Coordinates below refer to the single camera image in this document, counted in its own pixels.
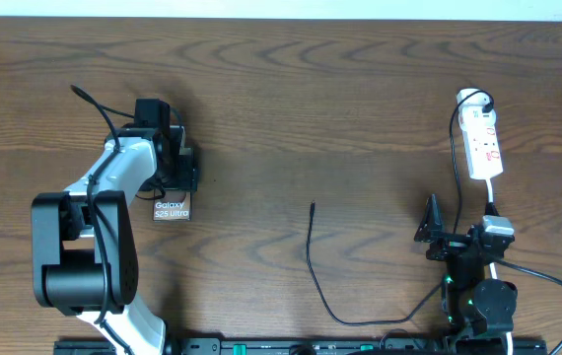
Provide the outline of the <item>white USB charger plug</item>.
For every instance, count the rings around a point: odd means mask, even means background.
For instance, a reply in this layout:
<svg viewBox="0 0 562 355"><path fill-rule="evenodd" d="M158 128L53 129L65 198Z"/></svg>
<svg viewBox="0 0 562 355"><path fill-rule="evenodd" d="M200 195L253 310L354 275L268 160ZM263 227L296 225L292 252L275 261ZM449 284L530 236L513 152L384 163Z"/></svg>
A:
<svg viewBox="0 0 562 355"><path fill-rule="evenodd" d="M483 113L494 109L495 101L491 94L482 89L466 88L457 93L457 109L462 112L465 107L481 107Z"/></svg>

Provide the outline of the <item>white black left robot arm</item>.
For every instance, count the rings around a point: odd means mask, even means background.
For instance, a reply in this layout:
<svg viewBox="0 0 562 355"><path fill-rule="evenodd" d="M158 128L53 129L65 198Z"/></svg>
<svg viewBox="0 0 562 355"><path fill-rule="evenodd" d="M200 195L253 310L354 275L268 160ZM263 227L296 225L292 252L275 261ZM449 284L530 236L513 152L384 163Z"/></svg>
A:
<svg viewBox="0 0 562 355"><path fill-rule="evenodd" d="M129 216L136 194L177 173L180 125L121 128L89 170L31 206L37 302L92 325L117 354L178 354L181 343L137 292L139 265Z"/></svg>

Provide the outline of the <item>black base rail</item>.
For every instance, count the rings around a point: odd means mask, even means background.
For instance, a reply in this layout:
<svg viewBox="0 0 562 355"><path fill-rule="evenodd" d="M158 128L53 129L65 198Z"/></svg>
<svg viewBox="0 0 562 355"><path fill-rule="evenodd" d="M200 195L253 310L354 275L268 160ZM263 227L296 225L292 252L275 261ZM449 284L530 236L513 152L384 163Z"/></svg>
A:
<svg viewBox="0 0 562 355"><path fill-rule="evenodd" d="M548 354L543 340L513 340L513 354ZM502 340L468 340L457 343L456 352L449 352L441 341L396 335L386 340L220 340L187 338L168 342L167 354L182 355L290 355L290 354L507 354ZM52 354L117 354L106 340L61 340L53 344Z"/></svg>

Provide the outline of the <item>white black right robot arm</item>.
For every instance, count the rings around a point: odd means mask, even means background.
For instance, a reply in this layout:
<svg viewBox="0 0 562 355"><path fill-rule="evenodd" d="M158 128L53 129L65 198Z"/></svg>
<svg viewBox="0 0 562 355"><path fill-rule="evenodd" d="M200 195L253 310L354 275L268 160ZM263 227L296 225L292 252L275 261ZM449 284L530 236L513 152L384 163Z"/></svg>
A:
<svg viewBox="0 0 562 355"><path fill-rule="evenodd" d="M444 349L452 354L513 354L517 287L487 271L515 240L515 229L489 202L481 221L465 234L448 232L435 195L426 203L414 240L429 245L426 258L443 262L443 310L450 330Z"/></svg>

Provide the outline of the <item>white power strip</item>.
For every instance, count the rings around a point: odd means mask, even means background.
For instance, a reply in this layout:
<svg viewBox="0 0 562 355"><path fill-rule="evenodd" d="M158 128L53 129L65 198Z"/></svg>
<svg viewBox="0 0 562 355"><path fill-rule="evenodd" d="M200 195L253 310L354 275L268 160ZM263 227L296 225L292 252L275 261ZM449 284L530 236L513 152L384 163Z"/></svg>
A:
<svg viewBox="0 0 562 355"><path fill-rule="evenodd" d="M498 143L495 109L483 113L478 106L466 106L458 112L458 125L462 131L469 177L487 180L503 172Z"/></svg>

